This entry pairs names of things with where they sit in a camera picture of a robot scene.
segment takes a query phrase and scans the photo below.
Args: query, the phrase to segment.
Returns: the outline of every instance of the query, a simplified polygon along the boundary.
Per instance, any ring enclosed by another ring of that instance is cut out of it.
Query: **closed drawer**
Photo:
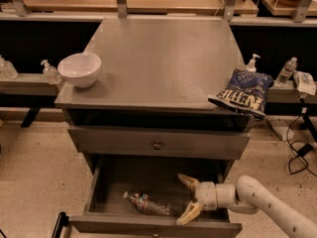
[[[104,155],[95,170],[91,193],[83,215],[71,216],[80,232],[130,234],[162,237],[236,237],[242,226],[230,223],[226,209],[202,212],[185,226],[176,219],[191,200],[191,194],[178,179],[186,174],[199,180],[218,182],[215,160]],[[171,205],[171,215],[145,215],[123,198],[125,191],[142,191],[150,200]]]
[[[249,133],[131,127],[71,126],[78,152],[237,160]]]

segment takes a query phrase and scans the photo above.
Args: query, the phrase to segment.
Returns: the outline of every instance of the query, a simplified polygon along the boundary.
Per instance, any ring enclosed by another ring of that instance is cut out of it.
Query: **snack bag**
[[[208,101],[231,111],[263,120],[267,90],[272,86],[270,75],[235,69],[228,87]]]

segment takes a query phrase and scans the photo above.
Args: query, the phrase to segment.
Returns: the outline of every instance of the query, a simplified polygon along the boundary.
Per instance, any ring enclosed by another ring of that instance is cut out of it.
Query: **bowl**
[[[101,59],[95,54],[78,53],[61,60],[57,70],[68,83],[86,88],[97,80],[101,70]]]

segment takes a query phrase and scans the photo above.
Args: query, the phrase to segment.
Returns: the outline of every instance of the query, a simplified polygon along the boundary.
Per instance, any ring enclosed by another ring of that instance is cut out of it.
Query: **beige floor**
[[[0,229],[8,238],[52,237],[61,211],[68,215],[83,211],[92,175],[82,155],[74,149],[60,112],[43,110],[30,128],[20,128],[23,116],[21,110],[13,108],[0,112],[3,121],[0,128]],[[286,123],[294,119],[282,118]],[[317,144],[298,126],[299,122],[294,126],[294,139],[314,146],[307,160],[311,170],[317,173]],[[252,176],[272,194],[317,223],[317,178],[308,172],[288,174],[286,167],[292,157],[289,147],[270,130],[266,121],[257,122],[251,135],[248,147],[226,181],[235,182],[240,175]],[[243,224],[238,238],[287,237],[262,212],[256,215],[230,213],[230,219]],[[62,237],[118,236],[79,234],[70,226],[63,230]]]

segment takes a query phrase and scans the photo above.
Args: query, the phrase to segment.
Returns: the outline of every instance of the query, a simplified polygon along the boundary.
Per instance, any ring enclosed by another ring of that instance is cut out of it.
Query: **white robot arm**
[[[202,210],[228,208],[232,211],[253,214],[260,209],[291,238],[316,238],[317,225],[272,195],[256,179],[241,176],[236,185],[231,183],[199,182],[178,174],[178,178],[194,193],[196,202],[190,201],[177,225],[185,225]]]

